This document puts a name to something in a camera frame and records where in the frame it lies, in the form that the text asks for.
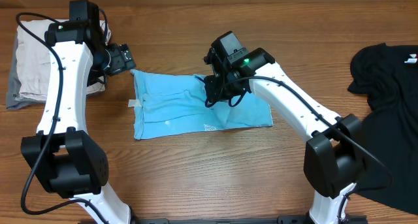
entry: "black cloth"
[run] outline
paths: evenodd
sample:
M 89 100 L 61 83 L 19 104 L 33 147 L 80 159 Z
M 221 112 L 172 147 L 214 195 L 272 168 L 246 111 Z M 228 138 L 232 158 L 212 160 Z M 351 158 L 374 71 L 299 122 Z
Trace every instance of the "black cloth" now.
M 367 95 L 372 113 L 362 123 L 366 148 L 394 176 L 392 188 L 359 195 L 418 214 L 418 63 L 405 63 L 411 54 L 418 54 L 418 46 L 363 48 L 351 61 L 354 81 L 348 91 Z M 388 182 L 383 169 L 371 161 L 358 187 Z

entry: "shirt tag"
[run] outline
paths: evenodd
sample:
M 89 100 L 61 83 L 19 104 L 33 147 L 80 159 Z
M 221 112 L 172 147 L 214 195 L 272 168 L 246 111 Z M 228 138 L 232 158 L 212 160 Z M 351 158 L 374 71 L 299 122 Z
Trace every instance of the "shirt tag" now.
M 142 106 L 141 101 L 139 99 L 129 99 L 128 107 L 136 107 L 136 106 Z

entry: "white towel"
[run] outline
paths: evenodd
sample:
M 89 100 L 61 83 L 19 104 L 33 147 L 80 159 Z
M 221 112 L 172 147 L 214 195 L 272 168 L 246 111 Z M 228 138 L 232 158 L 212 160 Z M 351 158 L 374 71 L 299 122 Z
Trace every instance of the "white towel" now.
M 22 24 L 35 35 L 44 39 L 45 31 L 52 23 L 50 20 L 35 20 L 22 22 Z M 105 30 L 105 21 L 100 21 L 102 30 Z M 110 40 L 111 32 L 108 27 L 106 43 Z M 17 73 L 20 87 L 19 96 L 21 99 L 29 98 L 38 101 L 46 101 L 48 84 L 50 81 L 50 55 L 49 50 L 40 42 L 18 27 L 18 48 L 16 49 Z M 87 88 L 87 94 L 104 91 L 105 85 L 96 83 Z

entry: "wooden table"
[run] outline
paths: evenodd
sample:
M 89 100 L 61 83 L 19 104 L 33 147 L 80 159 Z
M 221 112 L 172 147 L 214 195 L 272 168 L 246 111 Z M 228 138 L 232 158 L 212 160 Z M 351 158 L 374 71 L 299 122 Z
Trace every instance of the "wooden table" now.
M 202 58 L 233 30 L 250 50 L 263 47 L 308 94 L 342 116 L 365 117 L 366 98 L 347 92 L 349 63 L 361 48 L 381 42 L 417 44 L 417 3 L 306 3 L 280 5 L 104 8 L 113 41 L 128 43 L 137 69 L 163 74 L 210 74 Z M 43 105 L 5 110 L 15 15 L 0 10 L 0 223 L 76 223 L 89 216 L 77 205 L 43 216 L 20 209 L 29 166 L 23 136 L 35 134 Z M 66 18 L 68 8 L 32 9 Z M 314 190 L 303 173 L 304 145 L 277 114 L 274 127 L 133 138 L 133 77 L 109 78 L 87 101 L 91 137 L 107 153 L 110 183 L 141 218 L 208 219 L 305 214 Z M 62 200 L 34 181 L 27 198 L 39 210 Z M 354 195 L 349 214 L 371 223 L 418 223 L 418 217 Z

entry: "blue cloth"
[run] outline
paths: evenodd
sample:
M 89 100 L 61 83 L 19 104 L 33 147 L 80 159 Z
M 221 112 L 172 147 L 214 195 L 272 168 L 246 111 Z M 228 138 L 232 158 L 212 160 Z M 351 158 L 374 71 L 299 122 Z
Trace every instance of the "blue cloth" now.
M 182 133 L 272 126 L 270 106 L 247 93 L 231 108 L 218 102 L 206 108 L 204 84 L 197 76 L 172 76 L 132 70 L 135 93 L 141 106 L 135 106 L 136 139 Z

